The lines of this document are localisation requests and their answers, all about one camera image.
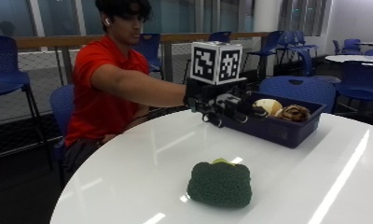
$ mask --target column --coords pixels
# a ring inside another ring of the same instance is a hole
[[[271,32],[277,30],[282,0],[255,0],[253,9],[253,31]],[[273,76],[274,56],[267,58],[266,75]]]

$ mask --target dark hair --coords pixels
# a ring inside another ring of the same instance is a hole
[[[138,4],[140,10],[134,11],[132,5]],[[96,7],[101,13],[107,15],[109,20],[113,20],[114,16],[124,18],[126,15],[140,15],[142,22],[150,20],[152,7],[148,0],[96,0]]]

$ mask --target window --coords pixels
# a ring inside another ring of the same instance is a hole
[[[202,7],[202,32],[210,33],[213,31],[213,1],[204,1]]]
[[[253,6],[254,0],[246,0],[245,32],[253,31]]]
[[[321,35],[326,0],[283,0],[278,30],[302,30],[305,35]]]
[[[35,36],[28,0],[0,0],[0,35]]]
[[[103,24],[96,3],[92,0],[83,0],[84,25],[87,35],[103,35]]]
[[[45,35],[77,35],[76,10],[72,0],[39,0]]]
[[[238,0],[220,1],[220,31],[237,32]]]
[[[193,33],[196,0],[150,1],[153,19],[144,24],[145,33]]]

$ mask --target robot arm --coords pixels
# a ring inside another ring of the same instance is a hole
[[[238,82],[216,86],[189,79],[184,103],[192,112],[202,114],[205,121],[216,121],[218,127],[221,120],[217,115],[224,115],[238,123],[246,123],[249,119],[263,119],[267,112],[261,106],[251,106],[240,85]]]

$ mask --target blue plastic bin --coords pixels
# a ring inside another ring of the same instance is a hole
[[[285,147],[298,147],[313,131],[318,128],[321,114],[326,106],[313,102],[266,95],[258,92],[251,94],[249,101],[253,104],[259,99],[277,100],[283,107],[289,105],[303,106],[310,111],[309,119],[305,122],[293,122],[267,116],[263,120],[249,119],[246,123],[241,124],[220,115],[224,127],[250,134]]]

